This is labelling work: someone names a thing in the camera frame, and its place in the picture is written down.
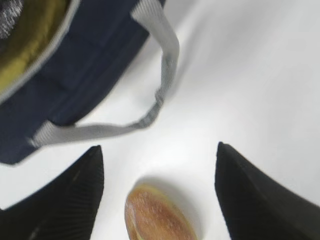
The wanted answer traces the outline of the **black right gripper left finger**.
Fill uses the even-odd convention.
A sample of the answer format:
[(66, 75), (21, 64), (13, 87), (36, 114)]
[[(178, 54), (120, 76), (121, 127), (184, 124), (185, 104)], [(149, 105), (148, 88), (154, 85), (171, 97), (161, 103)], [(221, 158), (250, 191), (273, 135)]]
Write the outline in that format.
[(104, 191), (99, 145), (47, 185), (0, 212), (2, 240), (88, 240)]

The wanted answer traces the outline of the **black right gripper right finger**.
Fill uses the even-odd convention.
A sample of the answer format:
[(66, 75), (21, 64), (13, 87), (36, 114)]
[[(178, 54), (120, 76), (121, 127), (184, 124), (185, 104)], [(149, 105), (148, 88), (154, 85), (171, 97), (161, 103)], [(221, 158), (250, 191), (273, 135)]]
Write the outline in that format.
[(318, 240), (320, 208), (219, 142), (215, 192), (233, 240)]

